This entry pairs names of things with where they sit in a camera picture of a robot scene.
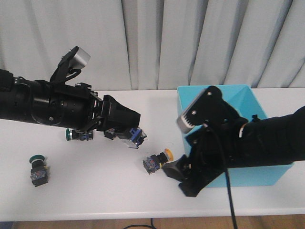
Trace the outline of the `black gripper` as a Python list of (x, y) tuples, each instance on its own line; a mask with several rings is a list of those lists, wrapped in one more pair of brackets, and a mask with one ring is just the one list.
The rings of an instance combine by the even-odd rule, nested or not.
[(225, 175), (228, 183), (229, 173), (224, 151), (215, 131), (201, 128), (188, 135), (186, 140), (191, 146), (189, 158), (183, 155), (180, 159), (163, 165), (163, 171), (168, 177), (182, 181), (178, 186), (184, 195), (196, 197), (221, 174)]
[(121, 105), (110, 95), (105, 95), (102, 102), (91, 88), (86, 83), (54, 85), (51, 108), (55, 114), (51, 125), (72, 128), (79, 133), (89, 132), (95, 127), (97, 131), (106, 131), (139, 126), (141, 115), (138, 112)]

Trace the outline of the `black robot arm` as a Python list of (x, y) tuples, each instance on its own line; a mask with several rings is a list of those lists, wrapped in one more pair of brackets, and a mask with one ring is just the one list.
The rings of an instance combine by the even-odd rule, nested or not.
[(100, 98), (84, 83), (69, 86), (64, 81), (28, 81), (6, 70), (0, 72), (0, 116), (64, 127), (67, 140), (91, 140), (97, 130), (137, 149), (146, 137), (139, 127), (140, 114), (110, 95)]
[(207, 110), (191, 124), (201, 128), (186, 139), (192, 149), (190, 169), (179, 188), (187, 197), (198, 193), (230, 168), (287, 165), (305, 158), (305, 109), (248, 122), (235, 110)]

